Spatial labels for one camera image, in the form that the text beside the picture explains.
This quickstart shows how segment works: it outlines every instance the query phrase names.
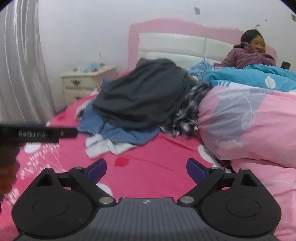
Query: hand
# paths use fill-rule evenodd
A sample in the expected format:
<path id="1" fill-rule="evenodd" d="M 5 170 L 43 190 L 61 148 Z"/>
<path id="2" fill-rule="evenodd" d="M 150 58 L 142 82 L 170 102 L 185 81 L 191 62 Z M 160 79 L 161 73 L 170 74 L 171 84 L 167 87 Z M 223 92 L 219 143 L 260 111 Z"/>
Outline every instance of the hand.
<path id="1" fill-rule="evenodd" d="M 0 146 L 0 195 L 9 193 L 16 181 L 16 173 L 20 168 L 16 156 L 19 153 L 19 147 L 23 145 L 2 144 Z"/>

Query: silver pin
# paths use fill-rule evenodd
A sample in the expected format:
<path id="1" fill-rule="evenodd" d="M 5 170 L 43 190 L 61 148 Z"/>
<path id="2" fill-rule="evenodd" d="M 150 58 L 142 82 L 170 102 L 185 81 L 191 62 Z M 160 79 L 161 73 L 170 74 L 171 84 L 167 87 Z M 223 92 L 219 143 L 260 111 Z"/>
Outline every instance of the silver pin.
<path id="1" fill-rule="evenodd" d="M 183 196 L 180 198 L 180 202 L 185 203 L 185 204 L 193 203 L 194 198 L 190 197 L 190 196 Z"/>
<path id="2" fill-rule="evenodd" d="M 99 199 L 99 202 L 102 204 L 110 204 L 113 202 L 113 198 L 112 197 L 101 197 Z"/>

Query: white padded headboard panel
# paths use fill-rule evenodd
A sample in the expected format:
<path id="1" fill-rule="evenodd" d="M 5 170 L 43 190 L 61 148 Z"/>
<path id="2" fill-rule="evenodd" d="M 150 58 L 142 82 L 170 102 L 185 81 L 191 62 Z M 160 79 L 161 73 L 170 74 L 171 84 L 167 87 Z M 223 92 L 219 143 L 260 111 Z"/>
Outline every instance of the white padded headboard panel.
<path id="1" fill-rule="evenodd" d="M 140 33 L 138 60 L 140 58 L 168 58 L 182 68 L 189 68 L 201 60 L 221 63 L 232 49 L 233 44 L 204 37 Z"/>

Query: curtain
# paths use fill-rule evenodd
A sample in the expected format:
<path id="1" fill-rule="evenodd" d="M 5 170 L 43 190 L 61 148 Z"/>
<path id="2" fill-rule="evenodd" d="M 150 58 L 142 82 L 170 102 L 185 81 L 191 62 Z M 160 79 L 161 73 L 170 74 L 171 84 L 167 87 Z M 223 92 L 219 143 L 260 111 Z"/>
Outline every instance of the curtain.
<path id="1" fill-rule="evenodd" d="M 41 51 L 38 0 L 0 12 L 0 122 L 46 122 L 54 103 Z"/>

